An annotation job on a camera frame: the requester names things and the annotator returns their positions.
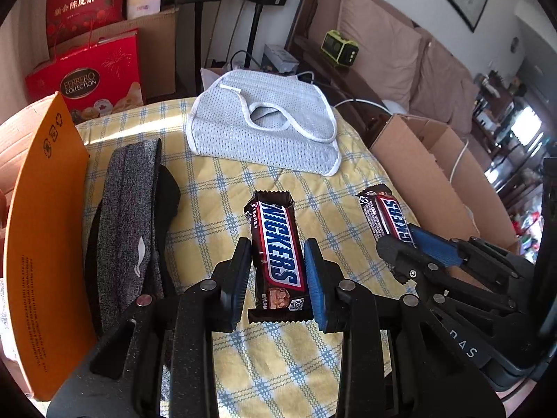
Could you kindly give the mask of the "Snickers bar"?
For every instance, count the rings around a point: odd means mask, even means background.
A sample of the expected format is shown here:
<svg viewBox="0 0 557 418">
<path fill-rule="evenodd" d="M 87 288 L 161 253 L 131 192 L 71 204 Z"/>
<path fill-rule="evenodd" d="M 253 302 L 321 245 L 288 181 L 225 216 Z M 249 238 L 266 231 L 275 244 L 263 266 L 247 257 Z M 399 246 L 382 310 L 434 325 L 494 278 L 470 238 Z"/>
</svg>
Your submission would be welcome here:
<svg viewBox="0 0 557 418">
<path fill-rule="evenodd" d="M 415 247 L 400 204 L 386 185 L 370 186 L 359 192 L 357 198 L 376 241 L 390 235 Z"/>
<path fill-rule="evenodd" d="M 256 191 L 244 207 L 251 229 L 255 307 L 251 323 L 313 320 L 295 203 L 288 192 Z"/>
</svg>

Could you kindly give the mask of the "black garment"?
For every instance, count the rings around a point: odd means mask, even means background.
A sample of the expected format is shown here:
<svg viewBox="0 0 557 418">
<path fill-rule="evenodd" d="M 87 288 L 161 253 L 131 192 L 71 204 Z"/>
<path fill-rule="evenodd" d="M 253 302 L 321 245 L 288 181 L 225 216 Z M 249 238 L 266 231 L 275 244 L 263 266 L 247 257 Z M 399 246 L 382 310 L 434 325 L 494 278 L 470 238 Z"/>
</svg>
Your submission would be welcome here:
<svg viewBox="0 0 557 418">
<path fill-rule="evenodd" d="M 162 278 L 163 297 L 175 295 L 175 283 L 169 273 L 164 256 L 166 236 L 172 220 L 178 213 L 180 191 L 174 177 L 164 166 L 159 168 L 159 178 L 155 197 L 155 237 L 156 248 L 159 254 L 159 271 Z M 100 317 L 100 306 L 97 288 L 97 243 L 102 205 L 97 207 L 91 230 L 84 262 L 84 277 L 86 282 L 86 292 L 93 319 L 93 328 L 97 336 L 102 336 L 108 329 L 103 328 Z"/>
</svg>

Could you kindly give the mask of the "grey mesh vest white trim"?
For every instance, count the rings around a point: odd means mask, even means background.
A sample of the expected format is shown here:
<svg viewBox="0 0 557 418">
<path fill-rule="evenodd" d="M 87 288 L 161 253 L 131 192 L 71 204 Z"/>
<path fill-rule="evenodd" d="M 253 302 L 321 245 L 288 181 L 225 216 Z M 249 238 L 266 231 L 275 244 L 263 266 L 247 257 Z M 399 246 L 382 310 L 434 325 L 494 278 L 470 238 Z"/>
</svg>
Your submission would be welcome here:
<svg viewBox="0 0 557 418">
<path fill-rule="evenodd" d="M 233 70 L 196 97 L 185 134 L 195 154 L 331 177 L 342 155 L 326 96 L 297 77 Z"/>
</svg>

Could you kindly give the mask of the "brown cardboard box right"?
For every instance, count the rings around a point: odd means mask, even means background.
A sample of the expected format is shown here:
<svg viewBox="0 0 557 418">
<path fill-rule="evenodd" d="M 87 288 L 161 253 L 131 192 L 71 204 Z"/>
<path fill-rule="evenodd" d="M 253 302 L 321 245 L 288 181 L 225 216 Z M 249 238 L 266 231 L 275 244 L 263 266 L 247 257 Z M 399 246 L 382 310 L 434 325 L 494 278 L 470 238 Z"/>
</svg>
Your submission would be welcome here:
<svg viewBox="0 0 557 418">
<path fill-rule="evenodd" d="M 519 251 L 503 202 L 449 125 L 395 114 L 370 151 L 423 229 L 444 239 L 479 237 L 514 254 Z"/>
</svg>

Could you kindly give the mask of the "orange cardboard box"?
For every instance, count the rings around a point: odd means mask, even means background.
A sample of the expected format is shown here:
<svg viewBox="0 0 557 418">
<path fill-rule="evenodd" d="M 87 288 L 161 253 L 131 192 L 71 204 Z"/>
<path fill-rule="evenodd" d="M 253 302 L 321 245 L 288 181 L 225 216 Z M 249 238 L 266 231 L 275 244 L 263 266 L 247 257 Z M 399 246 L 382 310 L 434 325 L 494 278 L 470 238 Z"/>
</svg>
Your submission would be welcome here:
<svg viewBox="0 0 557 418">
<path fill-rule="evenodd" d="M 60 93 L 1 125 L 8 316 L 37 400 L 52 399 L 96 343 L 82 265 L 88 160 Z"/>
</svg>

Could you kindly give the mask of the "brown sofa with cushions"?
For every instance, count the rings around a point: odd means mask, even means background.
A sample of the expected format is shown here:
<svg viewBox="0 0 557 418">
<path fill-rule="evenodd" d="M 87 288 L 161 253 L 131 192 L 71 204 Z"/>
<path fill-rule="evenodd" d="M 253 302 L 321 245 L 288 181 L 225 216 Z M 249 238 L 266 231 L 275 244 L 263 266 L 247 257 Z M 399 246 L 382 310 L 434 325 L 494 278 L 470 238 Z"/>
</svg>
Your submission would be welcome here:
<svg viewBox="0 0 557 418">
<path fill-rule="evenodd" d="M 358 44 L 351 66 L 323 51 L 331 30 Z M 300 0 L 286 49 L 327 84 L 329 95 L 371 97 L 391 111 L 445 123 L 481 168 L 490 166 L 473 134 L 480 90 L 471 73 L 430 32 L 384 0 Z"/>
</svg>

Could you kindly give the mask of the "green black radio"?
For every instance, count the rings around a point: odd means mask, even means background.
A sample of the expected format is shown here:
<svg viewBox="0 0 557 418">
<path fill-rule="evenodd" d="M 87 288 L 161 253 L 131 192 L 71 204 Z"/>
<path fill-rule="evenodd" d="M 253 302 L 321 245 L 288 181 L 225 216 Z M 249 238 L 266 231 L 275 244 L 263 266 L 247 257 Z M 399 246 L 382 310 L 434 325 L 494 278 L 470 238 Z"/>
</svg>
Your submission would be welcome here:
<svg viewBox="0 0 557 418">
<path fill-rule="evenodd" d="M 345 38 L 338 30 L 329 30 L 321 44 L 321 51 L 339 66 L 351 67 L 359 53 L 359 44 Z"/>
</svg>

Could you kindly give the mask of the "red Ferrero Collection box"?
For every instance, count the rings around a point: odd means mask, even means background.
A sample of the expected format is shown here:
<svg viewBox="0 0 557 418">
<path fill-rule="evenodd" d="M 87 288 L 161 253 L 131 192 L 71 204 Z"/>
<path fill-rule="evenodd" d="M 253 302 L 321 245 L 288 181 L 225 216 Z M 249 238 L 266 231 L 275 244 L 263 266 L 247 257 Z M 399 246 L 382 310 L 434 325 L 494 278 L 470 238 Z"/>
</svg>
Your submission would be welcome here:
<svg viewBox="0 0 557 418">
<path fill-rule="evenodd" d="M 75 124 L 143 105 L 139 31 L 76 48 L 38 66 L 25 78 L 36 101 L 62 95 Z"/>
</svg>

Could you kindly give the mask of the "large brown carton behind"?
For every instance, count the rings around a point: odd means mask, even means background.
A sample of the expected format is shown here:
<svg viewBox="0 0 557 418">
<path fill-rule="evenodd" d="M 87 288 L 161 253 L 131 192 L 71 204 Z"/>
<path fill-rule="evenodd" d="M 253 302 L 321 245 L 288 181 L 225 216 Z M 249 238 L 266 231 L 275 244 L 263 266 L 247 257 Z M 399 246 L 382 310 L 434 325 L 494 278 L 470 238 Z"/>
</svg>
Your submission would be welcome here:
<svg viewBox="0 0 557 418">
<path fill-rule="evenodd" d="M 49 49 L 50 58 L 124 32 L 139 30 L 139 63 L 142 94 L 146 101 L 175 92 L 175 36 L 179 9 L 171 8 L 157 14 L 93 29 Z"/>
</svg>

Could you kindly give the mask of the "red gift bag Chinese text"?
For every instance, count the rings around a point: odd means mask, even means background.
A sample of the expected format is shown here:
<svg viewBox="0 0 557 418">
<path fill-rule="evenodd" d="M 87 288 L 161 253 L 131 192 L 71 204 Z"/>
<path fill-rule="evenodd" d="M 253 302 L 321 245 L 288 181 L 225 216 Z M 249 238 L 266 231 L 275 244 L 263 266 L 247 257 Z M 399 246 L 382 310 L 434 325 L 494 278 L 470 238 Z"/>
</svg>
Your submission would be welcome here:
<svg viewBox="0 0 557 418">
<path fill-rule="evenodd" d="M 46 38 L 50 48 L 122 21 L 124 0 L 46 0 Z"/>
</svg>

